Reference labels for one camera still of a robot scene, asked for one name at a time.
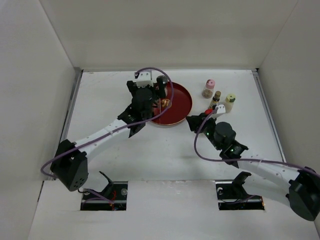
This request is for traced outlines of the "silver cap pepper shaker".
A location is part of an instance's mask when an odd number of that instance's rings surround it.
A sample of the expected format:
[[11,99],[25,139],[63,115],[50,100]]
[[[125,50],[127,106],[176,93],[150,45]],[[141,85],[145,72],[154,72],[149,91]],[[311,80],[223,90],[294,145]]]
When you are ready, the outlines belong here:
[[157,95],[163,99],[167,96],[167,83],[168,78],[165,75],[160,75],[156,78],[157,83]]

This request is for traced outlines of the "red lid sauce jar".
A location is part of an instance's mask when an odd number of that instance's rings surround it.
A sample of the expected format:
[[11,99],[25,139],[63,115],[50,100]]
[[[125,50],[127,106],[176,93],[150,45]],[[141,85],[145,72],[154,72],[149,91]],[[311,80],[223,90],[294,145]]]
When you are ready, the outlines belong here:
[[207,116],[207,115],[211,114],[212,112],[213,112],[213,109],[209,108],[209,109],[205,110],[204,114]]

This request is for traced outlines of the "small yellow label bottle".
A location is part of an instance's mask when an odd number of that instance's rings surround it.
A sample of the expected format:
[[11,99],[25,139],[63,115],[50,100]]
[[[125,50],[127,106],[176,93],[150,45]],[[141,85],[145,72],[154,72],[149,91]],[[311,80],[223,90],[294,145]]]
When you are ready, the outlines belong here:
[[214,96],[212,97],[212,100],[211,100],[210,104],[209,104],[209,108],[210,109],[215,109],[216,105],[220,101],[220,97],[221,97],[221,92],[220,91],[216,91]]

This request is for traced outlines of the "yellow cap salt shaker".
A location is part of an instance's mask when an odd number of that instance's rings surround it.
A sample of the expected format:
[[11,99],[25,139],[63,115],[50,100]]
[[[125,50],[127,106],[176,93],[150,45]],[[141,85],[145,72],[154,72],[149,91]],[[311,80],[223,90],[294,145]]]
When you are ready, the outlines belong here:
[[233,93],[230,93],[226,96],[224,103],[223,103],[226,113],[231,112],[231,110],[233,109],[235,100],[236,100],[236,95]]

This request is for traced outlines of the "pink cap spice shaker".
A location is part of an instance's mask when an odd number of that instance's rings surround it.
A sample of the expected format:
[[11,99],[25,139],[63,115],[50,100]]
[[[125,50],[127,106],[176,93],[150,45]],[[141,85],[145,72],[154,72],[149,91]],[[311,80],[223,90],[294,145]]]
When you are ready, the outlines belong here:
[[205,83],[205,86],[201,92],[201,95],[205,99],[210,99],[213,97],[214,88],[215,88],[216,82],[213,79],[208,79]]

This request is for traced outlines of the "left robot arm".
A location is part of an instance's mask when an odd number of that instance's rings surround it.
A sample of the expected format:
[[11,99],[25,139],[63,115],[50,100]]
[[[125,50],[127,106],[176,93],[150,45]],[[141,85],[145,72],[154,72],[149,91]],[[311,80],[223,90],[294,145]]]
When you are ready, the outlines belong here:
[[74,192],[80,188],[95,190],[100,199],[112,195],[112,186],[103,173],[95,176],[89,172],[89,163],[107,148],[127,140],[155,119],[157,102],[166,97],[168,80],[159,76],[151,80],[129,80],[126,83],[132,99],[129,106],[110,124],[101,130],[74,142],[63,140],[50,163],[54,177]]

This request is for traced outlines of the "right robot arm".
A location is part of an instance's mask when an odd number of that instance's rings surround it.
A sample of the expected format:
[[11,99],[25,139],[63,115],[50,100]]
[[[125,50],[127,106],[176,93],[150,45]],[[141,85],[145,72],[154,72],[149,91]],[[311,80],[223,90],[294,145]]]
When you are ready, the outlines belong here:
[[205,113],[188,116],[186,120],[192,132],[204,134],[219,151],[219,162],[241,170],[232,182],[231,190],[236,197],[268,197],[290,207],[304,220],[316,220],[320,213],[320,175],[313,169],[261,159],[254,154],[243,158],[249,148],[236,141],[236,132],[229,123],[216,123]]

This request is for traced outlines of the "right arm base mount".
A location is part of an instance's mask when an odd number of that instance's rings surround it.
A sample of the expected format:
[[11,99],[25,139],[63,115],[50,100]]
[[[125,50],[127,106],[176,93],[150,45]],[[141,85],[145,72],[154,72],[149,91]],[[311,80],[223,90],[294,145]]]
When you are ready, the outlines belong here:
[[265,210],[263,198],[258,195],[250,195],[243,188],[249,176],[251,176],[249,172],[243,171],[235,179],[215,181],[220,211]]

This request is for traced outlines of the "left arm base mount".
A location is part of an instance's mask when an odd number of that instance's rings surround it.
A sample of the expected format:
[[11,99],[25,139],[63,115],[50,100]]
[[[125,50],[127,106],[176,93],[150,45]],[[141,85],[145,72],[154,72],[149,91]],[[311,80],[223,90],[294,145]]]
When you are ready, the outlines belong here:
[[127,181],[112,181],[104,172],[99,171],[102,191],[83,188],[78,190],[82,194],[81,211],[126,211],[128,197]]

